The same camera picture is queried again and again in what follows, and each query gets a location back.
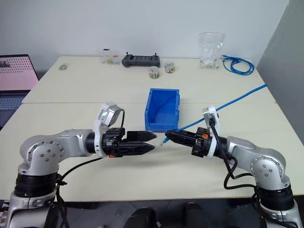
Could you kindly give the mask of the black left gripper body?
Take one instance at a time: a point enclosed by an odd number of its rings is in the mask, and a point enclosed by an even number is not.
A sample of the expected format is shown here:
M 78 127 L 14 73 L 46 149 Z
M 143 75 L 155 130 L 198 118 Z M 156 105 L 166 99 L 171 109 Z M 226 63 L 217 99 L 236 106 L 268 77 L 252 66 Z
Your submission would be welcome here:
M 110 158 L 126 156 L 126 149 L 120 146 L 122 137 L 125 135 L 125 128 L 110 128 L 102 137 L 103 152 Z

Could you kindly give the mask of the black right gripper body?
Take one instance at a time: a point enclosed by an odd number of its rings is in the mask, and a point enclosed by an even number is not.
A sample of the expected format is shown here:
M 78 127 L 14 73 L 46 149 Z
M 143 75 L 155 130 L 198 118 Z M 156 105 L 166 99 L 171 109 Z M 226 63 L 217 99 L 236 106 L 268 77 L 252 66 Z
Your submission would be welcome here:
M 210 136 L 210 130 L 206 128 L 199 127 L 195 134 L 196 141 L 192 147 L 191 154 L 198 157 L 207 156 L 210 150 L 212 137 Z

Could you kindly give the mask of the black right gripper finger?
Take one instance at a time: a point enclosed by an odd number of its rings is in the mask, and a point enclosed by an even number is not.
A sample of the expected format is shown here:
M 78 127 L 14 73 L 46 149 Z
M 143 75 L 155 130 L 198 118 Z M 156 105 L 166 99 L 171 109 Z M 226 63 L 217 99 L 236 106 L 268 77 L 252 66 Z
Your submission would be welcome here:
M 184 145 L 184 146 L 188 146 L 188 147 L 191 147 L 191 148 L 194 147 L 195 142 L 196 142 L 196 140 L 194 140 L 194 141 L 183 141 L 183 140 L 181 140 L 180 141 L 177 138 L 176 132 L 166 132 L 165 136 L 167 138 L 169 138 L 169 140 L 173 141 L 174 143 L 181 144 L 181 145 Z
M 193 132 L 181 130 L 181 131 L 176 131 L 177 138 L 181 141 L 194 141 L 197 139 L 197 136 Z

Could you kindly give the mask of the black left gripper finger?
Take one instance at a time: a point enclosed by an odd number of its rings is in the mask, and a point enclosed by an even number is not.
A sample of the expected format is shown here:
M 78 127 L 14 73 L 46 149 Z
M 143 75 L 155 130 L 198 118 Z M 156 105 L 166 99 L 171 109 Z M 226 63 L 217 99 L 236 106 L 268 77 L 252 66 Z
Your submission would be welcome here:
M 143 155 L 155 149 L 155 146 L 145 142 L 121 142 L 114 149 L 115 157 Z
M 157 135 L 149 131 L 128 131 L 127 142 L 148 142 L 157 138 Z

